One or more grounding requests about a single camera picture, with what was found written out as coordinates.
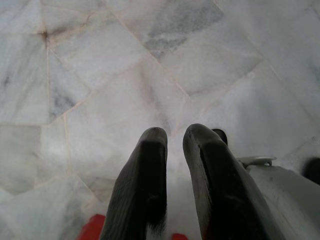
floor tile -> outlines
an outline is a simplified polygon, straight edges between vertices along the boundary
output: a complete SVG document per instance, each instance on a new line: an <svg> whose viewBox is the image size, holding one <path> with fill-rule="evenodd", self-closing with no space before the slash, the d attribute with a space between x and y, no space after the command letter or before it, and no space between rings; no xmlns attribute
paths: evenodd
<svg viewBox="0 0 320 240"><path fill-rule="evenodd" d="M106 208L76 176L64 177L0 204L0 218L19 239L74 240Z"/></svg>
<svg viewBox="0 0 320 240"><path fill-rule="evenodd" d="M215 0L256 46L282 34L293 19L303 14L311 0Z"/></svg>
<svg viewBox="0 0 320 240"><path fill-rule="evenodd" d="M75 171L117 178L146 129L174 131L183 101L183 93L150 57L119 75L67 115Z"/></svg>
<svg viewBox="0 0 320 240"><path fill-rule="evenodd" d="M62 62L92 89L103 86L147 54L108 11L94 14L85 27L49 36L49 42Z"/></svg>
<svg viewBox="0 0 320 240"><path fill-rule="evenodd" d="M94 193L98 200L105 203L106 205L109 204L116 179L89 176L84 174L79 174L79 177L84 182L84 184Z"/></svg>
<svg viewBox="0 0 320 240"><path fill-rule="evenodd" d="M35 185L40 133L40 127L0 126L0 188L11 195Z"/></svg>
<svg viewBox="0 0 320 240"><path fill-rule="evenodd" d="M82 13L103 11L106 7L104 0L42 0L44 5L61 9L69 9Z"/></svg>
<svg viewBox="0 0 320 240"><path fill-rule="evenodd" d="M129 1L117 15L191 98L214 96L261 61L211 0L145 5L144 0Z"/></svg>
<svg viewBox="0 0 320 240"><path fill-rule="evenodd" d="M200 123L225 130L235 157L281 158L317 132L317 126L265 62L208 107Z"/></svg>
<svg viewBox="0 0 320 240"><path fill-rule="evenodd" d="M41 128L40 158L36 183L41 184L68 173L69 152L64 118Z"/></svg>
<svg viewBox="0 0 320 240"><path fill-rule="evenodd" d="M0 123L49 121L47 50L40 35L0 35Z"/></svg>
<svg viewBox="0 0 320 240"><path fill-rule="evenodd" d="M90 93L90 88L49 52L50 119L62 115Z"/></svg>
<svg viewBox="0 0 320 240"><path fill-rule="evenodd" d="M38 34L45 31L41 13L41 0L21 2L21 4L12 6L11 11L14 12L14 15L10 21L6 22L0 33Z"/></svg>
<svg viewBox="0 0 320 240"><path fill-rule="evenodd" d="M83 27L91 13L79 12L55 6L42 7L45 30L50 35L58 35L65 30Z"/></svg>
<svg viewBox="0 0 320 240"><path fill-rule="evenodd" d="M285 87L320 121L320 21L309 10L261 47Z"/></svg>
<svg viewBox="0 0 320 240"><path fill-rule="evenodd" d="M206 95L205 101L210 102L261 60L244 35L221 20L189 36L175 52L160 59L160 63L173 73L191 99Z"/></svg>
<svg viewBox="0 0 320 240"><path fill-rule="evenodd" d="M311 158L320 158L320 135L319 133L316 135L316 132L314 134L315 136L299 146L297 149L283 158L274 161L273 165L301 174L305 164Z"/></svg>

red fabric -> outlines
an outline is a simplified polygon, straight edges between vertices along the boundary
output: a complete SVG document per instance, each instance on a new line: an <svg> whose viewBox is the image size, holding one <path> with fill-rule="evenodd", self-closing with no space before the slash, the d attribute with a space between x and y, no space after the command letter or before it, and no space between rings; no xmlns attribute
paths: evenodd
<svg viewBox="0 0 320 240"><path fill-rule="evenodd" d="M106 217L100 214L91 217L89 222L83 226L76 240L99 240L105 219Z"/></svg>
<svg viewBox="0 0 320 240"><path fill-rule="evenodd" d="M172 235L172 240L188 240L188 238L185 235L175 233Z"/></svg>

